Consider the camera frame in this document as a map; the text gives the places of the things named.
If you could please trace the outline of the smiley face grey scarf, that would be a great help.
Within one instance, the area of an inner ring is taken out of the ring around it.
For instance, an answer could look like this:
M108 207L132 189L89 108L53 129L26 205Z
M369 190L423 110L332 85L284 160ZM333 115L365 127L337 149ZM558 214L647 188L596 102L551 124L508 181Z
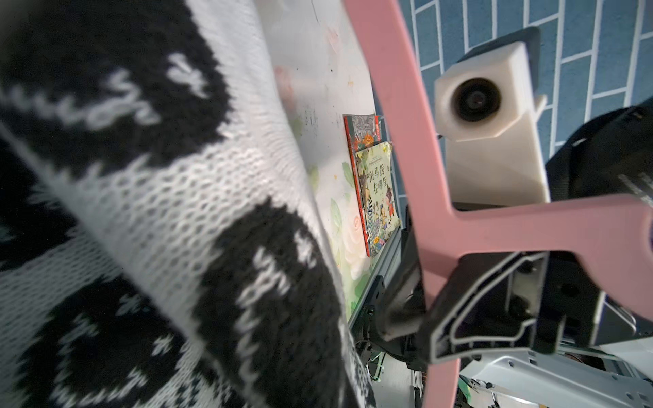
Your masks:
M253 2L1 4L1 404L375 406Z

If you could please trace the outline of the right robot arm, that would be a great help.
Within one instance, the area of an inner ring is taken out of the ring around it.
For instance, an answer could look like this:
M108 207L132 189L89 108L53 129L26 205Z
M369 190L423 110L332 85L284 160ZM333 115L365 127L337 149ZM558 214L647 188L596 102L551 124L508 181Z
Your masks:
M376 312L428 372L418 406L456 406L460 377L549 407L651 406L651 102L580 127L548 163L549 204L457 210L432 169Z

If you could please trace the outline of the pink clothes hanger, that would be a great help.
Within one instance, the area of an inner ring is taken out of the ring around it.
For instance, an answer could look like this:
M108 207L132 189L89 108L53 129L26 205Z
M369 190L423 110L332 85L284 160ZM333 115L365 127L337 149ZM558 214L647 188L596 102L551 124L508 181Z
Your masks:
M605 195L457 211L400 6L394 1L348 1L345 9L398 149L427 303L440 299L465 255L555 249L572 252L619 304L651 318L651 207L633 195Z

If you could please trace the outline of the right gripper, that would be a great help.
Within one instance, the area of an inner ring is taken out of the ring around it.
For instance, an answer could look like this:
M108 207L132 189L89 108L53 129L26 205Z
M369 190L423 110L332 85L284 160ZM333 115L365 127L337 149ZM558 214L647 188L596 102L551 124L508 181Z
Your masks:
M380 341L409 365L544 355L636 340L638 319L599 289L567 252L473 253L426 300L417 240L401 232L401 263L374 311Z

